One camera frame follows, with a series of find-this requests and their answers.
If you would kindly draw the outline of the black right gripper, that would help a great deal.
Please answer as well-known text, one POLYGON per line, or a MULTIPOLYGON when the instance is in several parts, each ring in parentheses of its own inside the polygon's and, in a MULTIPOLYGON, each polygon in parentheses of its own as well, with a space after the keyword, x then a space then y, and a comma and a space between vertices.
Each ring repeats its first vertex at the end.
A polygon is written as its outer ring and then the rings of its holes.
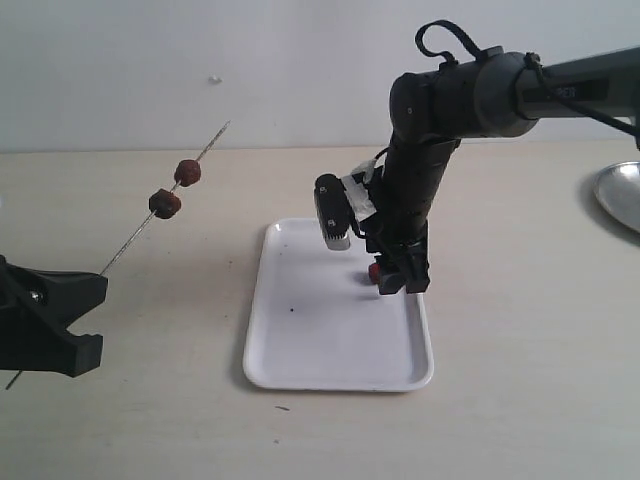
POLYGON ((375 256, 378 266, 380 295, 394 295, 405 286, 400 270, 409 270, 406 291, 424 293, 430 284, 428 260, 427 219, 417 224, 394 219, 367 219, 364 221, 366 251, 375 256))

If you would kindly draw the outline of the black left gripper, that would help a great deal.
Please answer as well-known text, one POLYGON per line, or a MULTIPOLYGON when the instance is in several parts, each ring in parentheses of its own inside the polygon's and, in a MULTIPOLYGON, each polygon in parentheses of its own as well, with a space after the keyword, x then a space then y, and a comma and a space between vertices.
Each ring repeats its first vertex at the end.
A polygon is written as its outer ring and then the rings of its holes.
POLYGON ((108 279, 90 272, 41 271, 1 257, 1 370, 55 372, 76 378, 101 365, 103 336, 53 329, 43 307, 63 327, 100 306, 108 279))

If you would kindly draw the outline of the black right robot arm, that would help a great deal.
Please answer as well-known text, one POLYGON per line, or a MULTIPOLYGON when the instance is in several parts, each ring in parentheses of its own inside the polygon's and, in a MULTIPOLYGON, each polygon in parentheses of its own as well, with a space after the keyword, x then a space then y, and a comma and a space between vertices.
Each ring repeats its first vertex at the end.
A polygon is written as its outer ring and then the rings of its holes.
POLYGON ((362 223, 382 295, 430 283, 428 220, 449 160, 464 139, 517 138, 541 119, 590 118, 638 137, 639 50, 544 66, 534 53, 483 53, 475 61, 405 73, 389 98, 392 135, 367 186, 376 208, 362 223))

